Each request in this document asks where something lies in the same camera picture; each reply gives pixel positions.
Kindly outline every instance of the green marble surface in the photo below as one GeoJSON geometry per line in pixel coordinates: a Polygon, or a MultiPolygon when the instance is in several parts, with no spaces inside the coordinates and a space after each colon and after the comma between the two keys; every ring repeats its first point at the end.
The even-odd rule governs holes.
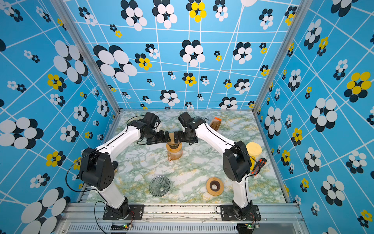
{"type": "MultiPolygon", "coordinates": [[[[174,132],[181,130],[177,117],[184,111],[150,111],[161,122],[161,130],[174,132]]],[[[116,134],[126,128],[126,121],[133,116],[144,115],[146,111],[124,111],[116,134]]],[[[269,155],[262,141],[254,116],[250,111],[190,111],[189,114],[222,119],[219,133],[230,140],[256,142],[263,149],[267,164],[255,177],[249,177],[248,187],[254,203],[285,203],[280,185],[276,179],[269,155]]],[[[230,203],[233,199],[231,180],[223,172],[222,156],[205,141],[189,146],[183,144],[183,155],[168,161],[166,143],[137,145],[132,143],[116,160],[119,163],[114,182],[131,203],[230,203]],[[163,197],[154,197],[149,192],[150,181],[158,175],[169,178],[171,187],[163,197]],[[215,197],[206,190],[210,177],[218,177],[224,183],[224,192],[215,197]]],[[[91,191],[87,202],[102,198],[91,191]]]]}

